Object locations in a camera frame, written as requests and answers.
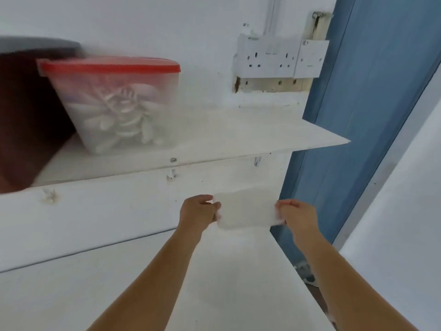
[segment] hand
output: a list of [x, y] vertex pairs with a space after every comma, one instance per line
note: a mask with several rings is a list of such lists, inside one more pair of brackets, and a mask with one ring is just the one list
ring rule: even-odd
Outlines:
[[278, 200], [276, 212], [291, 230], [294, 244], [302, 252], [314, 238], [321, 236], [312, 205], [298, 200]]
[[212, 195], [197, 195], [186, 199], [181, 207], [177, 231], [190, 234], [199, 241], [202, 232], [216, 221], [216, 212], [221, 208], [220, 202], [208, 202], [212, 199]]

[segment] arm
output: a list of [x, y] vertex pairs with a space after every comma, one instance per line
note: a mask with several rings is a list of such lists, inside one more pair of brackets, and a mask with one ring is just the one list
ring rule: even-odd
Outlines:
[[103, 312], [88, 331], [163, 331], [175, 306], [191, 255], [202, 232], [215, 221], [219, 202], [211, 195], [189, 198], [179, 225], [147, 268]]
[[323, 237], [312, 205], [280, 200], [276, 209], [311, 266], [339, 330], [416, 330]]

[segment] red lid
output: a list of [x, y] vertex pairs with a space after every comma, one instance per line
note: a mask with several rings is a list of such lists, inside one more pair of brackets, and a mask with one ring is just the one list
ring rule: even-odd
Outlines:
[[180, 65], [173, 60], [143, 57], [92, 57], [44, 60], [46, 73], [179, 73]]

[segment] clear plastic container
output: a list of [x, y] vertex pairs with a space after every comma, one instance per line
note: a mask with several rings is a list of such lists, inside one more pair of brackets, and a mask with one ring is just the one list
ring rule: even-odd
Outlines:
[[180, 66], [167, 59], [96, 57], [41, 61], [87, 150], [172, 143], [168, 121]]

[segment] forearm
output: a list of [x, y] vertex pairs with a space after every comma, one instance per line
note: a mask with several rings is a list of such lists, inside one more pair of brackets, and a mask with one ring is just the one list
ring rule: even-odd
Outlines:
[[194, 236], [176, 230], [148, 267], [89, 331], [163, 331], [197, 243]]
[[339, 330], [416, 330], [320, 233], [303, 250]]

